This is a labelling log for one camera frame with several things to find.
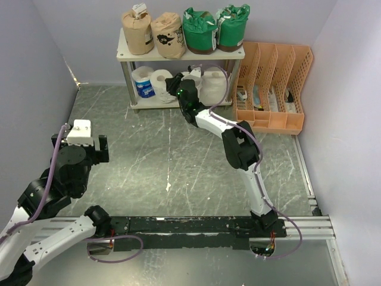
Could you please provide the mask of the floral white roll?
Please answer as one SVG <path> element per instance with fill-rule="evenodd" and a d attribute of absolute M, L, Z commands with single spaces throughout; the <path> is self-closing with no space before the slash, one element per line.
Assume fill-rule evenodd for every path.
<path fill-rule="evenodd" d="M 154 89 L 155 96 L 160 103 L 169 104 L 176 100 L 176 97 L 167 92 L 167 85 L 165 80 L 171 79 L 173 75 L 164 69 L 155 70 L 150 77 L 151 85 Z"/>
<path fill-rule="evenodd" d="M 197 89 L 197 96 L 198 96 L 198 99 L 201 101 L 202 100 L 202 78 L 197 78 L 197 79 L 194 79 L 194 82 L 195 82 L 195 87 Z"/>

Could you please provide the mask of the plain white paper roll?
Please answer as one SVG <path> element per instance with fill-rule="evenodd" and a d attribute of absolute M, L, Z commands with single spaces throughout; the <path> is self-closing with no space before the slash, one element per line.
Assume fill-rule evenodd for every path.
<path fill-rule="evenodd" d="M 218 67 L 209 67 L 202 76 L 202 88 L 199 96 L 204 105 L 218 103 L 226 93 L 226 77 Z"/>

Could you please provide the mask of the blue Tempo tissue roll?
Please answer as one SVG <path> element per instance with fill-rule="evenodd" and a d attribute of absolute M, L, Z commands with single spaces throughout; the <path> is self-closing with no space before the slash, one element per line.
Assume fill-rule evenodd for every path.
<path fill-rule="evenodd" d="M 150 98 L 155 95 L 151 84 L 151 75 L 153 72 L 154 69 L 148 66 L 141 66 L 132 71 L 132 78 L 135 83 L 138 95 L 141 98 Z"/>

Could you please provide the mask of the brown roll with cartoon print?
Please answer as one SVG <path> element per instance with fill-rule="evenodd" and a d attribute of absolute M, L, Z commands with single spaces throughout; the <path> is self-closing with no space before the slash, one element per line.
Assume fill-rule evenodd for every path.
<path fill-rule="evenodd" d="M 178 59 L 186 51 L 182 21 L 177 13 L 165 12 L 151 22 L 158 53 L 168 59 Z"/>

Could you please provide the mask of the green roll with brown end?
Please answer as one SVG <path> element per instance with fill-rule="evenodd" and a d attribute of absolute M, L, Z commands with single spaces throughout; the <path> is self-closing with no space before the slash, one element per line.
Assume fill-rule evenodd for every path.
<path fill-rule="evenodd" d="M 183 13 L 182 26 L 187 47 L 192 53 L 207 55 L 215 51 L 218 27 L 210 12 L 190 7 Z"/>

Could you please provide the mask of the brown roll with QR label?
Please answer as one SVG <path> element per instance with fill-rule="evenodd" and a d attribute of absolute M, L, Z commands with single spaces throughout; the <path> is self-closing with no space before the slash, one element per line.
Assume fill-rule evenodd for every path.
<path fill-rule="evenodd" d="M 133 55 L 144 55 L 154 47 L 151 16 L 145 3 L 136 4 L 121 16 L 124 36 Z"/>

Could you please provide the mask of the green roll with torn top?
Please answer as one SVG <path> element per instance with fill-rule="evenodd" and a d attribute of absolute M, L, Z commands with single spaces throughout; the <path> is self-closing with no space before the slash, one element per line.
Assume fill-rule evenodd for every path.
<path fill-rule="evenodd" d="M 248 4 L 240 7 L 228 5 L 217 12 L 217 48 L 233 52 L 242 46 L 246 23 L 251 8 Z"/>

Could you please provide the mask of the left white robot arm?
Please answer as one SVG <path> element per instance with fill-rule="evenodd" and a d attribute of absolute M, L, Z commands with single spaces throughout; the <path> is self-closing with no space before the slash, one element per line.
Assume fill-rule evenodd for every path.
<path fill-rule="evenodd" d="M 29 183 L 1 232 L 1 285 L 27 285 L 35 272 L 81 240 L 110 233 L 109 214 L 100 206 L 92 206 L 67 227 L 32 243 L 61 209 L 86 192 L 92 166 L 109 162 L 107 137 L 100 135 L 98 139 L 96 148 L 78 141 L 70 144 L 60 135 L 52 137 L 50 167 Z"/>

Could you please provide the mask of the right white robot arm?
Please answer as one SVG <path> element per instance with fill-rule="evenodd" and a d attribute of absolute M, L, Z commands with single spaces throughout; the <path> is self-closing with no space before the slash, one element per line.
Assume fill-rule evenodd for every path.
<path fill-rule="evenodd" d="M 261 151 L 248 122 L 233 122 L 213 113 L 198 98 L 196 83 L 181 73 L 165 79 L 166 91 L 177 98 L 185 120 L 221 138 L 230 166 L 238 171 L 249 197 L 248 226 L 233 230 L 244 237 L 285 237 L 285 223 L 278 217 L 267 195 L 260 173 Z"/>

